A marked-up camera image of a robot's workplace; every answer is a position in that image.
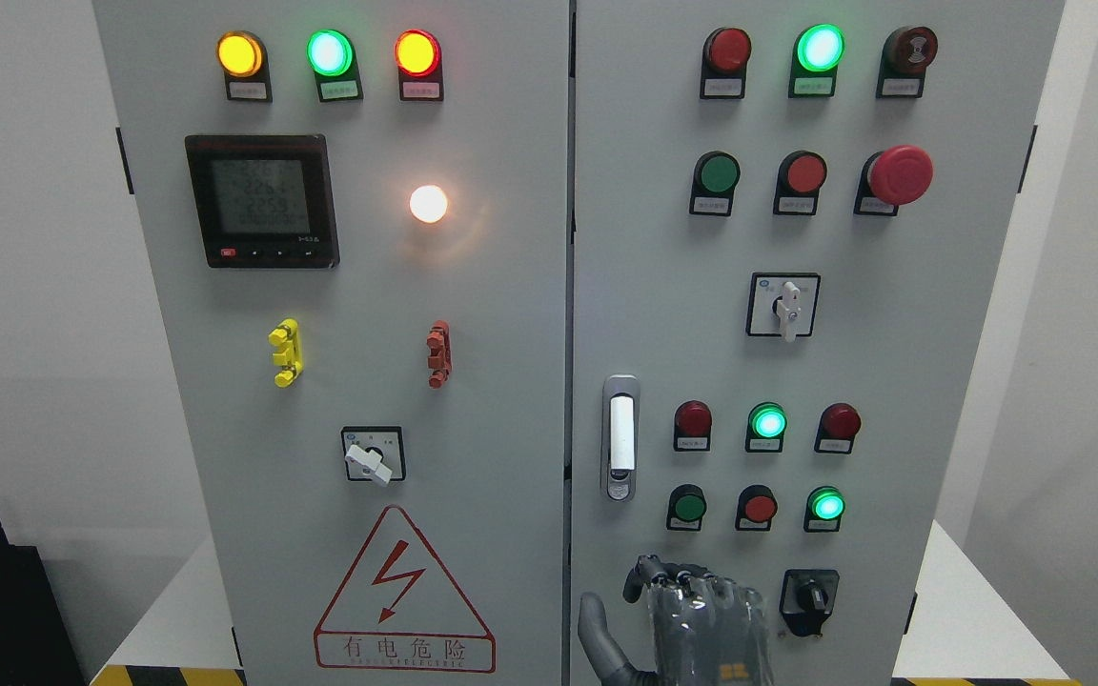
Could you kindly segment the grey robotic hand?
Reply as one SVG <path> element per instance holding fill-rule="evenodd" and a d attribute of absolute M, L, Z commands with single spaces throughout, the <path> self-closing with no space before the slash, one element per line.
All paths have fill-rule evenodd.
<path fill-rule="evenodd" d="M 657 670 L 636 670 L 607 630 L 596 594 L 579 601 L 578 636 L 602 685 L 771 685 L 763 596 L 694 564 L 638 556 L 624 600 L 648 599 Z"/>

